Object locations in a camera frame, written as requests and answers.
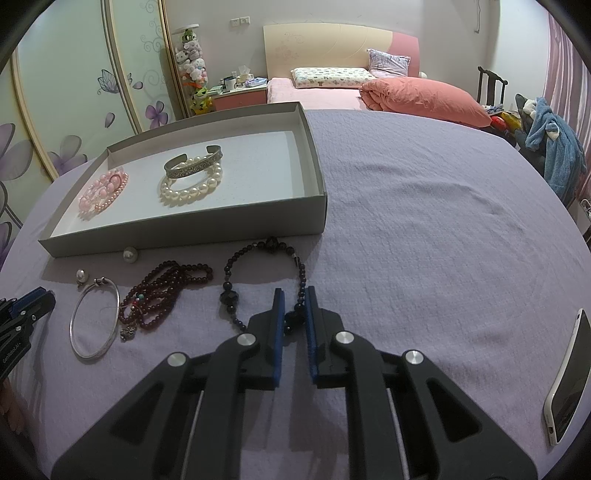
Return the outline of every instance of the bed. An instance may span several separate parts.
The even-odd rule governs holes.
[[[296,89],[296,67],[368,67],[368,48],[411,58],[408,75],[419,76],[418,39],[361,25],[275,24],[263,27],[267,60],[267,102],[300,102],[305,109],[367,110],[357,89]]]
[[[320,302],[378,349],[423,351],[532,457],[541,478],[591,410],[587,389],[573,428],[559,446],[548,446],[543,402],[578,309],[591,311],[591,256],[569,214],[525,159],[493,135],[384,112],[306,116],[329,192],[328,216],[322,236],[288,242]],[[54,312],[37,323],[33,346],[12,375],[47,475],[169,353],[201,355],[235,334],[220,315],[219,271],[244,242],[142,251],[132,265],[120,252],[49,257],[37,238],[84,168],[45,192],[0,273],[6,297],[38,286],[56,293]],[[124,296],[165,260],[207,262],[215,280],[184,290],[156,331],[115,342],[100,361],[78,361],[67,335],[79,295],[76,270],[111,278]],[[243,319],[268,309],[275,287],[294,300],[287,262],[246,256],[232,280]],[[78,335],[92,349],[101,342],[97,335],[106,336],[108,322],[99,318],[110,318],[104,305],[112,296],[87,301]],[[347,451],[344,393],[312,386],[299,333],[285,347],[280,388],[246,396],[241,478],[342,480]]]

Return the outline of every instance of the black bead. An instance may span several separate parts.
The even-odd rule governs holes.
[[[285,326],[292,330],[304,324],[305,318],[297,312],[287,312],[284,317]]]
[[[224,305],[235,305],[238,303],[238,293],[236,293],[234,290],[224,291],[220,295],[220,301]]]
[[[265,242],[265,250],[267,250],[270,253],[276,252],[278,247],[279,240],[277,240],[276,236],[270,236]]]

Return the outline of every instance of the pink curtain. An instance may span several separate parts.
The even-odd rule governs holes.
[[[585,150],[587,174],[581,178],[577,196],[591,196],[591,73],[574,45],[552,15],[550,58],[544,97],[557,115],[570,125]]]

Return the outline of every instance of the nightstand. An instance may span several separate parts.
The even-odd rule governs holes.
[[[229,92],[212,95],[217,111],[249,105],[262,105],[267,102],[267,84],[258,87],[237,87]]]

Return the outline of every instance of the sliding wardrobe door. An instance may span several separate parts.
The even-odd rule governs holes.
[[[116,54],[128,78],[129,92],[142,130],[177,119],[178,100],[170,77],[157,0],[103,0],[110,9]]]
[[[113,76],[100,0],[56,0],[15,55],[24,103],[58,174],[134,135]]]
[[[0,268],[29,212],[51,184],[28,135],[12,85],[10,62],[0,73]]]

